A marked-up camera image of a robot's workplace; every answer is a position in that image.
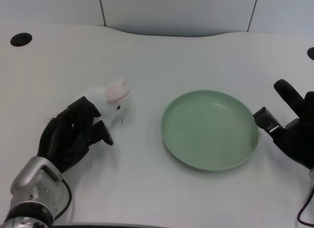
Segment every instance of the white table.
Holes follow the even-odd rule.
[[[177,96],[214,89],[254,113],[266,106],[283,124],[296,116],[273,89],[286,79],[304,96],[314,90],[314,37],[230,33],[202,38],[127,34],[97,26],[0,23],[0,214],[10,184],[36,154],[50,118],[80,92],[124,77],[133,109],[65,176],[73,206],[65,223],[123,223],[170,228],[295,228],[310,190],[308,170],[264,132],[254,156],[223,172],[202,172],[164,149],[160,117]],[[10,39],[29,32],[27,46]],[[313,206],[304,220],[314,222]]]

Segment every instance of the plush toy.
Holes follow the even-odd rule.
[[[85,96],[92,102],[102,115],[102,120],[106,127],[109,127],[112,121],[123,112],[128,105],[128,94],[130,90],[126,86],[123,78],[119,78],[107,87],[96,86],[80,94],[79,98]]]

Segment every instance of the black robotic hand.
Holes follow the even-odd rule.
[[[285,80],[277,81],[274,88],[299,118],[283,128],[263,107],[253,115],[255,122],[273,138],[274,143],[283,153],[306,168],[312,169],[314,168],[314,92],[308,92],[303,99]]]
[[[97,108],[85,97],[72,103],[53,118],[45,128],[37,156],[47,158],[61,173],[78,163],[89,151],[89,146],[100,140],[108,145],[113,141]]]

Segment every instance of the white wall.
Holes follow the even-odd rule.
[[[121,31],[207,36],[247,31],[256,0],[102,0]],[[257,0],[249,31],[314,35],[314,0]],[[104,25],[100,0],[0,0],[0,21]]]
[[[104,25],[99,0],[0,0],[0,21]]]
[[[257,0],[249,31],[314,35],[314,0]]]
[[[247,31],[255,0],[102,0],[107,27],[136,34]]]

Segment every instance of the pink rabbit ear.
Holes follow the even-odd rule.
[[[106,89],[106,98],[108,102],[116,102],[127,96],[129,89],[126,88],[123,78],[119,78],[110,84]]]
[[[117,86],[125,86],[126,82],[122,77],[116,79],[114,82],[112,82],[108,87],[117,87]]]

